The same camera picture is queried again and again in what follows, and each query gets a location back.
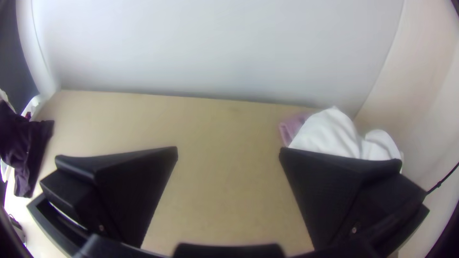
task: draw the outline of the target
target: beige floor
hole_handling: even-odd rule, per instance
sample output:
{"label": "beige floor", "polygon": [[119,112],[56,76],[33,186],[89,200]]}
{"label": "beige floor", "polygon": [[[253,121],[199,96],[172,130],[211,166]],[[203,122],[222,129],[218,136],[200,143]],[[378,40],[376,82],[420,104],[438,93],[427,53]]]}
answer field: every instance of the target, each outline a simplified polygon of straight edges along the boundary
{"label": "beige floor", "polygon": [[[60,92],[38,115],[55,120],[40,178],[55,169],[58,154],[92,156],[177,146],[177,165],[142,248],[171,255],[179,242],[274,242],[289,256],[308,252],[312,243],[278,160],[277,128],[282,119],[305,110],[227,100]],[[34,196],[39,193],[38,186]],[[7,205],[14,201],[7,191]],[[38,234],[36,228],[31,232]],[[31,248],[43,252],[36,246],[39,241],[29,238],[35,244]]]}

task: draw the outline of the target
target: white cloth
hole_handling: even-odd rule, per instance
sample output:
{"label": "white cloth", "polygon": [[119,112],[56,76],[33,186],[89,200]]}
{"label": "white cloth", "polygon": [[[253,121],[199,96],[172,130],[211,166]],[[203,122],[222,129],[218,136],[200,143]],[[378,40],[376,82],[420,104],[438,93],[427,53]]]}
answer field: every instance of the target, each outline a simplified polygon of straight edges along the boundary
{"label": "white cloth", "polygon": [[0,89],[0,102],[1,102],[2,100],[3,100],[3,101],[6,101],[6,104],[8,104],[8,106],[10,106],[10,108],[11,108],[14,112],[16,112],[16,111],[14,110],[13,106],[12,106],[12,105],[10,104],[10,102],[8,101],[8,95],[6,95],[6,92],[4,92],[4,91],[2,91],[2,90]]}
{"label": "white cloth", "polygon": [[362,160],[402,159],[387,132],[373,130],[363,138],[352,120],[336,107],[310,116],[289,148]]}

